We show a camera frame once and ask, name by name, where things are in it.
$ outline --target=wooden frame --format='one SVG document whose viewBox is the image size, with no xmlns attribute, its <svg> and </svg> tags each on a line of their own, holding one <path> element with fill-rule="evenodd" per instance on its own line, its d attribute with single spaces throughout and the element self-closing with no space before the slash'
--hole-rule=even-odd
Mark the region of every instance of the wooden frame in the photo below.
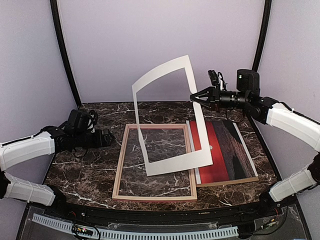
<svg viewBox="0 0 320 240">
<path fill-rule="evenodd" d="M 191 152 L 190 137 L 187 124 L 140 124 L 141 129 L 183 129 L 185 149 L 187 153 Z M 115 200 L 141 201 L 141 202 L 176 202 L 176 201 L 196 201 L 197 189 L 196 178 L 193 169 L 189 170 L 190 196 L 125 196 L 119 195 L 122 169 L 124 165 L 125 153 L 127 148 L 128 136 L 130 129 L 138 129 L 136 124 L 127 124 L 125 126 L 119 161 L 116 169 L 112 198 Z"/>
</svg>

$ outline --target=table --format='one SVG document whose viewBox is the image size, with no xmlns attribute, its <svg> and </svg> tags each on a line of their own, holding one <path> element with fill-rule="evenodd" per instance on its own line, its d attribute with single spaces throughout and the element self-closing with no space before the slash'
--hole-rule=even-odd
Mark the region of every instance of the table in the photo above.
<svg viewBox="0 0 320 240">
<path fill-rule="evenodd" d="M 140 123 L 173 124 L 194 121 L 190 102 L 140 102 L 138 105 Z M 112 199 L 114 180 L 120 148 L 126 124 L 135 124 L 132 102 L 87 103 L 81 109 L 95 110 L 99 115 L 98 129 L 108 128 L 116 141 L 110 147 L 89 149 L 83 157 L 70 152 L 57 154 L 48 171 L 45 184 L 58 187 L 69 203 L 119 210 L 138 211 L 186 211 L 236 206 L 259 200 L 259 195 L 277 181 L 275 172 L 266 156 L 249 120 L 244 117 L 238 128 L 254 161 L 259 181 L 235 185 L 201 187 L 197 189 L 198 200 L 194 202 L 133 202 Z M 225 111 L 213 112 L 203 109 L 206 121 L 226 120 Z M 243 118 L 238 110 L 232 110 L 228 117 L 235 121 Z"/>
</svg>

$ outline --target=purple wall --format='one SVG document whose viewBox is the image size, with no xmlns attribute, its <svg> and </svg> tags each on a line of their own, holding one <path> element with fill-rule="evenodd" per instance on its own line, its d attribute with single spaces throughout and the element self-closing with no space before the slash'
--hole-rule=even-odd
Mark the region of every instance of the purple wall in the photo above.
<svg viewBox="0 0 320 240">
<path fill-rule="evenodd" d="M 261 94 L 287 103 L 320 121 L 320 2 L 273 1 L 259 68 Z M 311 163 L 317 154 L 295 137 L 259 125 L 283 178 Z M 299 196 L 312 239 L 320 240 L 320 188 Z"/>
<path fill-rule="evenodd" d="M 59 1 L 62 28 L 81 100 L 132 101 L 131 85 L 152 68 L 189 54 L 199 89 L 208 70 L 235 86 L 237 69 L 251 68 L 263 0 Z M 138 101 L 183 101 L 183 71 L 163 77 Z"/>
<path fill-rule="evenodd" d="M 7 142 L 61 124 L 76 104 L 60 56 L 50 1 L 1 1 L 0 22 L 0 142 Z M 8 172 L 42 183 L 51 159 L 32 159 Z M 25 205 L 0 199 L 1 239 L 16 239 Z"/>
</svg>

